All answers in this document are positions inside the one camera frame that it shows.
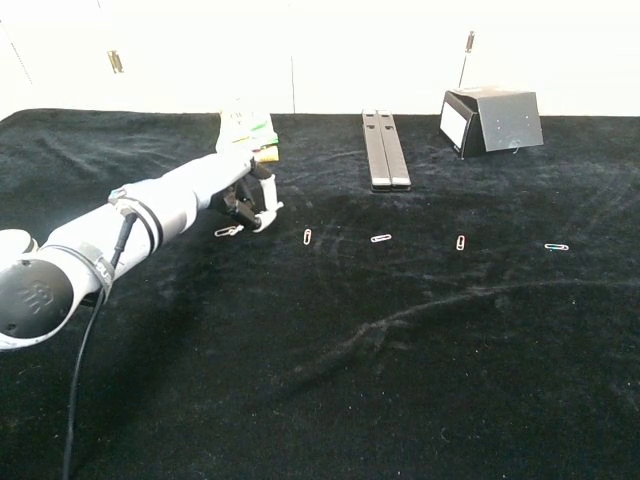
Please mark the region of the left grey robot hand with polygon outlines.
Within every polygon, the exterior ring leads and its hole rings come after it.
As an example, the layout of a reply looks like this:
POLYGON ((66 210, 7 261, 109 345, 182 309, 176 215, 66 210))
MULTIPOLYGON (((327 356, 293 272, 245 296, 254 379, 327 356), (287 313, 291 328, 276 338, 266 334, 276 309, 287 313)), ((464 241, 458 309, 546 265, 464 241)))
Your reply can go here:
POLYGON ((198 177, 204 184, 195 189, 199 210, 215 209, 230 216, 254 233, 268 228, 276 219, 283 203, 278 200, 276 176, 252 155, 208 155, 203 157, 205 172, 198 177), (254 210, 255 202, 245 178, 259 182, 263 195, 262 211, 254 210))

